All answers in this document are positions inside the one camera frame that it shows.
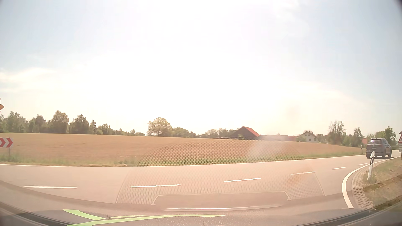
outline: dark suv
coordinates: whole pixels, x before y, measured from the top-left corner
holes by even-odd
[[[385,138],[374,138],[369,141],[366,147],[366,157],[370,158],[372,152],[375,152],[375,157],[381,156],[385,158],[385,155],[388,155],[388,158],[390,158],[392,156],[391,145]]]

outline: chevron sign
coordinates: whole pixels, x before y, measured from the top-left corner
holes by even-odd
[[[0,138],[0,148],[11,148],[13,144],[12,138]]]

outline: cloud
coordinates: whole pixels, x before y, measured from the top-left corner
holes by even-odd
[[[271,10],[276,18],[277,35],[282,37],[304,37],[310,31],[307,22],[297,16],[306,2],[299,0],[272,1]]]
[[[0,71],[2,92],[20,92],[22,90],[41,90],[48,88],[49,75],[55,71],[46,68],[29,68],[20,72]]]

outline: dashed white lane marking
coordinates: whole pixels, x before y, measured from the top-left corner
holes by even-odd
[[[257,179],[261,179],[259,178],[251,178],[251,179],[241,179],[241,180],[233,180],[233,181],[250,181],[250,180],[257,180]]]
[[[33,185],[27,185],[24,187],[30,187],[30,188],[59,188],[59,189],[74,189],[77,187],[58,187],[58,186],[33,186]]]
[[[180,185],[150,185],[150,186],[130,186],[130,187],[169,187],[169,186],[180,186]]]
[[[297,175],[297,174],[306,174],[306,173],[315,173],[315,171],[311,171],[311,172],[304,172],[304,173],[292,173],[292,175]]]
[[[344,167],[339,167],[339,168],[333,168],[333,169],[343,169],[343,168],[346,168],[346,166],[344,166]]]

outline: asphalt road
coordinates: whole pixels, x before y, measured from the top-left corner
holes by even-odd
[[[393,157],[399,156],[393,151]],[[64,216],[64,211],[54,212],[62,209],[107,216],[189,211],[228,215],[228,210],[242,210],[230,213],[236,216],[295,216],[327,211],[306,218],[314,221],[344,214],[335,211],[348,209],[342,183],[368,163],[361,155],[199,166],[0,165],[0,202],[52,218]],[[346,179],[346,191],[352,178]],[[353,205],[349,192],[347,196]]]

